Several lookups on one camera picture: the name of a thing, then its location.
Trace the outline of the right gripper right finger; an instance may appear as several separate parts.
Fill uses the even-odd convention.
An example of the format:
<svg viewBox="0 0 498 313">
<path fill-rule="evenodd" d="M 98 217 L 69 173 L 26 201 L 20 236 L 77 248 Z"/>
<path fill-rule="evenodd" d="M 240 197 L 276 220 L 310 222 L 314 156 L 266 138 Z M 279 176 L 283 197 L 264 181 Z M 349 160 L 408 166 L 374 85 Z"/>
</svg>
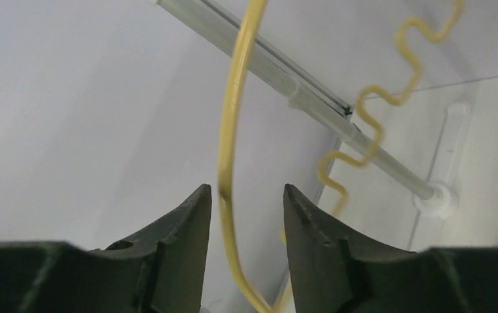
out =
<svg viewBox="0 0 498 313">
<path fill-rule="evenodd" d="M 401 250 L 342 223 L 287 184 L 297 312 L 498 312 L 498 248 Z"/>
</svg>

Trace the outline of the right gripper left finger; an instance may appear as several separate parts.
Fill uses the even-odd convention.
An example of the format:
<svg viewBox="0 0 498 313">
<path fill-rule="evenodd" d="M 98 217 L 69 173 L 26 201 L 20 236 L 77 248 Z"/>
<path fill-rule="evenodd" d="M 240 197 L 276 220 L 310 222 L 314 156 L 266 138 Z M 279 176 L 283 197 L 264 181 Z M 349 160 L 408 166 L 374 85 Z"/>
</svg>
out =
<svg viewBox="0 0 498 313">
<path fill-rule="evenodd" d="M 198 312 L 211 187 L 104 250 L 0 242 L 0 312 Z"/>
</svg>

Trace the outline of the yellow wavy hanger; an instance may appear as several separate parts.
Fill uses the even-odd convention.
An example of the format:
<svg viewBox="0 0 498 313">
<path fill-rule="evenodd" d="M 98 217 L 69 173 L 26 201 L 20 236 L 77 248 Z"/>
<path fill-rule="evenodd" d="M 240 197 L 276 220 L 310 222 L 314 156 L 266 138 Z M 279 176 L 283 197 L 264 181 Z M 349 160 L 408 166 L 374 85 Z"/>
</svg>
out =
<svg viewBox="0 0 498 313">
<path fill-rule="evenodd" d="M 266 1 L 249 2 L 234 45 L 221 116 L 217 186 L 223 243 L 228 265 L 237 287 L 258 312 L 282 312 L 287 303 L 293 298 L 292 287 L 287 285 L 278 303 L 269 305 L 261 293 L 246 279 L 242 271 L 238 255 L 232 199 L 232 180 L 240 102 L 245 87 L 247 69 L 266 6 Z M 424 66 L 418 56 L 408 47 L 406 41 L 407 31 L 415 27 L 430 43 L 436 44 L 442 42 L 449 35 L 453 26 L 457 24 L 463 11 L 464 2 L 454 1 L 453 7 L 449 19 L 438 31 L 430 28 L 421 18 L 409 18 L 400 25 L 396 33 L 397 49 L 402 58 L 410 64 L 413 73 L 398 96 L 389 93 L 379 85 L 369 85 L 360 91 L 356 100 L 357 116 L 375 131 L 373 140 L 366 145 L 364 152 L 362 152 L 362 158 L 355 159 L 340 151 L 332 151 L 322 158 L 317 168 L 319 180 L 324 185 L 338 191 L 341 195 L 334 210 L 336 215 L 344 208 L 348 200 L 348 192 L 343 185 L 328 177 L 326 174 L 327 165 L 333 160 L 342 160 L 355 168 L 363 168 L 371 162 L 373 157 L 379 155 L 380 145 L 384 139 L 384 127 L 366 110 L 366 98 L 370 94 L 374 94 L 392 106 L 401 106 L 410 98 L 411 93 L 423 76 Z"/>
</svg>

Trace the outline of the white clothes rack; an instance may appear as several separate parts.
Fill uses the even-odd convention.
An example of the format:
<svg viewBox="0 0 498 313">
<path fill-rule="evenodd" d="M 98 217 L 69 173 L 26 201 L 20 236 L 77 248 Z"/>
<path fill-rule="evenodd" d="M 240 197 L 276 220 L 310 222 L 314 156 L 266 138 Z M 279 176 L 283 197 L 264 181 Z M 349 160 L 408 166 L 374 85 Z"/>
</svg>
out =
<svg viewBox="0 0 498 313">
<path fill-rule="evenodd" d="M 291 106 L 333 130 L 343 143 L 359 152 L 359 158 L 352 158 L 334 151 L 328 153 L 319 164 L 318 176 L 321 182 L 340 195 L 340 200 L 332 210 L 334 216 L 340 215 L 348 200 L 348 193 L 345 187 L 328 176 L 328 166 L 336 160 L 356 167 L 373 163 L 414 196 L 418 221 L 412 234 L 412 246 L 421 249 L 431 244 L 433 235 L 458 208 L 458 195 L 452 188 L 452 180 L 467 137 L 470 108 L 464 103 L 448 107 L 431 175 L 428 180 L 423 180 L 381 149 L 384 128 L 366 110 L 365 99 L 374 95 L 393 106 L 400 106 L 408 100 L 423 76 L 424 66 L 409 48 L 407 32 L 415 28 L 428 42 L 442 42 L 457 24 L 463 11 L 463 1 L 452 3 L 453 9 L 448 20 L 436 30 L 420 18 L 405 20 L 396 32 L 396 46 L 412 68 L 410 80 L 400 95 L 393 95 L 379 85 L 365 87 L 359 93 L 354 108 L 257 35 L 266 8 L 265 1 L 251 1 L 243 20 L 238 20 L 213 1 L 158 1 L 157 5 L 232 57 L 219 135 L 220 190 L 232 189 L 238 109 L 246 74 L 252 72 L 286 97 Z"/>
</svg>

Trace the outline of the aluminium frame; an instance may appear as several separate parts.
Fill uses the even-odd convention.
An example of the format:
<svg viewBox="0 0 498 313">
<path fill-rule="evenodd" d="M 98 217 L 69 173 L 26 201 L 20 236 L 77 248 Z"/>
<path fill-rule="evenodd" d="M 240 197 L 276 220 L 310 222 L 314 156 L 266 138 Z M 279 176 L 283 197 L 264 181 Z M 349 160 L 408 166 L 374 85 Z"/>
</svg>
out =
<svg viewBox="0 0 498 313">
<path fill-rule="evenodd" d="M 241 21 L 214 1 L 195 3 L 209 16 L 210 22 L 214 23 L 213 26 L 205 27 L 209 34 L 204 35 L 204 38 L 231 56 Z M 319 84 L 314 77 L 259 35 L 255 40 L 249 70 L 299 110 L 311 108 L 315 111 L 317 107 L 324 106 L 328 108 L 328 115 L 350 119 L 352 109 L 349 104 Z"/>
</svg>

